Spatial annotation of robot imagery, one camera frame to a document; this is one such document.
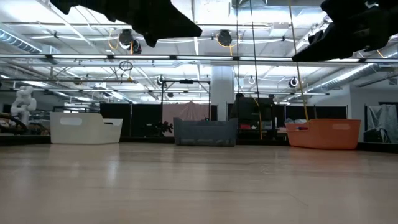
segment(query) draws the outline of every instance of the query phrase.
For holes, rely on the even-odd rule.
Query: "black partition wall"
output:
[[[99,106],[103,118],[123,119],[121,136],[130,136],[131,105],[125,103],[102,103]]]
[[[309,119],[347,119],[347,106],[308,106]],[[285,118],[305,119],[303,106],[286,106]]]
[[[228,114],[233,104],[228,105]],[[274,105],[276,127],[283,127],[285,119],[305,119],[303,106]],[[153,125],[162,122],[161,105],[102,103],[100,113],[103,118],[122,118],[123,137],[159,137]],[[346,119],[346,106],[308,106],[309,119]],[[217,119],[217,106],[211,107],[211,120]]]
[[[317,119],[347,119],[346,106],[316,106]]]
[[[123,119],[122,137],[159,137],[155,125],[162,122],[161,105],[102,103],[103,118]],[[211,106],[211,120],[217,120],[217,106]]]
[[[315,119],[315,108],[313,106],[307,107],[307,113],[309,119]],[[305,111],[303,106],[286,106],[286,119],[292,120],[305,119]]]
[[[162,121],[162,106],[135,104],[131,107],[131,136],[159,136],[154,125]]]

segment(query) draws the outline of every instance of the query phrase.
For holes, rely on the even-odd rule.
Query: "fluorescent light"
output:
[[[110,50],[110,49],[106,49],[105,51],[106,52],[111,52],[114,55],[114,52],[112,50]]]
[[[290,93],[284,93],[284,92],[259,92],[260,94],[273,94],[273,95],[290,95]]]
[[[55,92],[56,94],[60,95],[60,96],[64,96],[64,97],[69,97],[68,95],[64,94],[64,93],[60,93],[60,92]]]
[[[75,97],[75,98],[78,100],[81,100],[81,101],[92,101],[92,99],[87,98],[87,97]]]
[[[111,95],[116,97],[119,100],[123,100],[124,99],[124,96],[122,96],[120,93],[112,92]]]
[[[193,103],[209,103],[208,100],[164,100],[163,102],[166,102],[166,103],[189,103],[189,102],[193,102]]]
[[[233,57],[223,56],[177,56],[177,60],[232,60]]]
[[[118,90],[118,92],[123,92],[123,93],[147,93],[148,90]]]
[[[170,59],[168,55],[115,55],[115,59]]]
[[[62,91],[62,92],[68,92],[68,91],[79,91],[79,90],[49,89],[49,91]]]
[[[275,102],[275,104],[280,104],[280,105],[290,105],[289,102]]]
[[[42,54],[0,54],[0,58],[46,58]]]
[[[33,86],[38,86],[38,87],[47,87],[46,84],[44,84],[42,82],[37,82],[37,81],[23,81],[23,83],[30,84]]]
[[[96,91],[96,92],[111,92],[113,90],[83,90],[83,91],[88,91],[88,92],[92,92],[92,91]]]
[[[398,59],[366,59],[369,63],[398,63]]]
[[[291,62],[291,58],[287,57],[240,57],[240,60],[248,60],[248,61],[269,61],[269,62]]]
[[[358,58],[332,59],[327,62],[359,62]]]
[[[307,96],[326,96],[329,95],[328,93],[304,93]]]
[[[72,58],[72,59],[107,59],[107,55],[52,55],[53,58]]]

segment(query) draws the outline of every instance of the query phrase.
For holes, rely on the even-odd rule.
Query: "spotlight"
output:
[[[229,47],[232,43],[232,37],[231,34],[229,34],[229,30],[220,30],[217,40],[222,46]]]
[[[119,41],[124,49],[131,49],[132,44],[132,52],[133,54],[141,54],[141,44],[138,40],[134,39],[131,34],[131,29],[123,29],[119,36]]]
[[[79,82],[79,80],[81,80],[81,78],[76,77],[76,78],[73,78],[73,79],[76,80],[76,82],[73,82],[75,85],[82,85],[83,84],[82,82]]]
[[[252,85],[256,83],[256,80],[253,78],[253,76],[250,77],[249,83]]]
[[[161,86],[162,83],[163,83],[163,81],[164,81],[164,77],[163,77],[163,75],[160,75],[160,76],[157,78],[157,84]]]
[[[299,81],[296,79],[296,77],[293,77],[291,80],[289,80],[289,87],[295,88],[299,84]]]

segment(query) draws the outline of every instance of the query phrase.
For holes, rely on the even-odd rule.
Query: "pink curtain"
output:
[[[173,118],[183,121],[201,121],[209,118],[209,105],[199,105],[192,102],[186,104],[163,105],[163,122],[173,124]],[[174,136],[173,133],[164,133],[164,136]]]

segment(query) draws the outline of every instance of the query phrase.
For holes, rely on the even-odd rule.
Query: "yellow cable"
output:
[[[216,40],[217,40],[217,43],[218,43],[220,46],[229,48],[229,53],[230,53],[231,56],[232,56],[232,48],[235,47],[235,46],[237,46],[237,44],[239,43],[239,40],[241,40],[241,36],[239,35],[238,42],[237,42],[235,45],[232,45],[232,46],[224,46],[224,45],[222,45],[222,44],[218,41],[218,34],[216,35]]]
[[[113,30],[111,29],[111,32],[109,33],[109,37],[111,37],[112,32],[113,32]],[[113,50],[118,49],[118,47],[119,47],[119,38],[118,38],[118,43],[116,44],[116,47],[113,47],[113,46],[112,46],[112,44],[111,44],[111,39],[108,40],[108,44],[109,44],[109,47],[112,48]]]
[[[262,121],[261,121],[261,109],[260,109],[260,105],[257,102],[256,99],[254,99],[254,102],[256,102],[257,106],[259,107],[259,117],[260,117],[260,140],[262,140]]]
[[[293,34],[294,53],[297,54],[296,37],[295,37],[295,34],[294,34],[294,26],[293,26],[292,0],[289,0],[289,11],[290,11],[290,20],[292,20],[292,34]],[[298,83],[300,84],[301,97],[303,98],[303,104],[304,104],[305,119],[308,122],[307,104],[305,102],[303,86],[302,86],[302,83],[301,83],[299,63],[296,62],[296,65],[297,65]]]
[[[132,45],[133,45],[133,41],[130,42],[131,48],[130,48],[130,54],[132,54]]]
[[[379,55],[380,55],[382,58],[385,58],[385,56],[383,56],[383,54],[381,54],[379,50],[377,50],[377,52],[379,53]]]

